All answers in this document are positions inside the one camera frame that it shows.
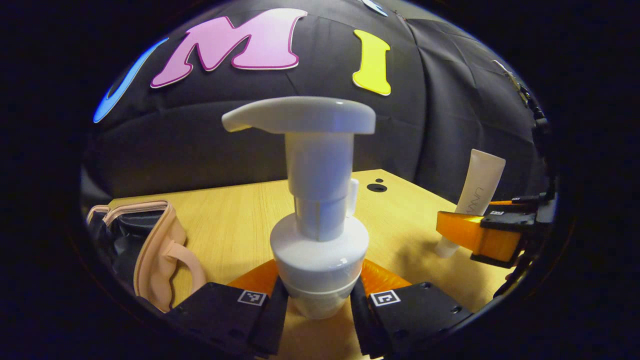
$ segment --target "white tube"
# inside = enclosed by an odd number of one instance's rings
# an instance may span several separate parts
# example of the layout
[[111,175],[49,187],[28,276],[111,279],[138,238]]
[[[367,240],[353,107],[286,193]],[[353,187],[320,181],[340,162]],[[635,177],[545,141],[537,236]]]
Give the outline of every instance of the white tube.
[[[471,149],[471,160],[467,179],[460,194],[456,213],[483,215],[498,187],[505,159],[479,150]],[[436,245],[435,253],[441,258],[449,258],[460,245],[449,241],[444,236]]]

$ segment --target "pump dispenser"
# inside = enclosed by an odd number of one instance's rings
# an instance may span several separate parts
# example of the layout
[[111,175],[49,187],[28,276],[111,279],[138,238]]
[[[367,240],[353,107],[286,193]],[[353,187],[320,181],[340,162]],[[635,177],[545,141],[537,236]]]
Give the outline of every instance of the pump dispenser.
[[355,217],[353,135],[373,134],[376,114],[355,101],[292,96],[252,102],[222,116],[227,131],[285,134],[294,213],[271,231],[278,273],[307,318],[333,316],[351,293],[369,246]]

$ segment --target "white pump bottle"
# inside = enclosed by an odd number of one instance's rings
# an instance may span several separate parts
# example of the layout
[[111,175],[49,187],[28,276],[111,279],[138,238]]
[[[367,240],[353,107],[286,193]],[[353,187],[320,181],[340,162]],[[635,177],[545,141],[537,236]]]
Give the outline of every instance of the white pump bottle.
[[351,293],[369,246],[355,217],[353,135],[373,134],[376,114],[355,101],[292,96],[252,102],[222,116],[227,131],[285,134],[295,212],[271,231],[278,273],[307,318],[333,316]]

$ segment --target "black fabric backdrop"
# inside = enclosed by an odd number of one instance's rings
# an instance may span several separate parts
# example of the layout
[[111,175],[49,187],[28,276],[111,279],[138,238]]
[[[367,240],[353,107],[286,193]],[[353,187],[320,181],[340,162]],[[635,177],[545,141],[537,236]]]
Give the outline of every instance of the black fabric backdrop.
[[[193,51],[193,71],[186,78],[150,88],[187,29],[221,16],[237,27],[265,10],[287,7],[308,12],[293,34],[297,67],[234,68],[231,59],[245,40],[216,70],[205,71]],[[512,70],[506,62],[453,25],[404,20],[387,10],[390,16],[382,17],[355,0],[234,1],[211,8],[168,34],[115,107],[93,126],[85,160],[89,174],[114,197],[285,179],[281,135],[256,129],[228,133],[220,118],[259,99],[315,95],[359,101],[375,110],[375,134],[355,138],[354,171],[383,168],[457,202],[475,148],[507,160],[495,199],[543,191],[532,115],[491,60]],[[353,84],[361,56],[354,29],[390,45],[389,96]]]

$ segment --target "pump nozzle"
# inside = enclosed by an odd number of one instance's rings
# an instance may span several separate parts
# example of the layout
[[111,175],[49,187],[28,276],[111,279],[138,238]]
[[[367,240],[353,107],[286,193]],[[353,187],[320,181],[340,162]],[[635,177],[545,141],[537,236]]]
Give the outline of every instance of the pump nozzle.
[[252,102],[222,116],[227,131],[257,127],[285,134],[287,178],[299,231],[317,241],[342,234],[351,182],[353,135],[373,134],[367,105],[330,97],[292,96]]

